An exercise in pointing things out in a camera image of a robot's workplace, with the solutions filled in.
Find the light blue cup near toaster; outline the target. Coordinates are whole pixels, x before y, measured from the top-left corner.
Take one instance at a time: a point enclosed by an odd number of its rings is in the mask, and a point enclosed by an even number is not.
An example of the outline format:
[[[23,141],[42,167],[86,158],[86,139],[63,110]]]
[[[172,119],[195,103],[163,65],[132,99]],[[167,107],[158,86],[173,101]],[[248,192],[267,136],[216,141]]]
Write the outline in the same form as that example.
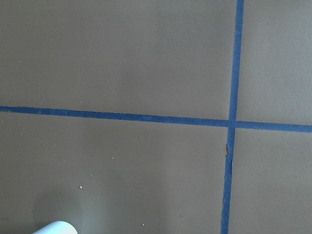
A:
[[[68,222],[55,221],[35,231],[33,234],[78,234],[78,232]]]

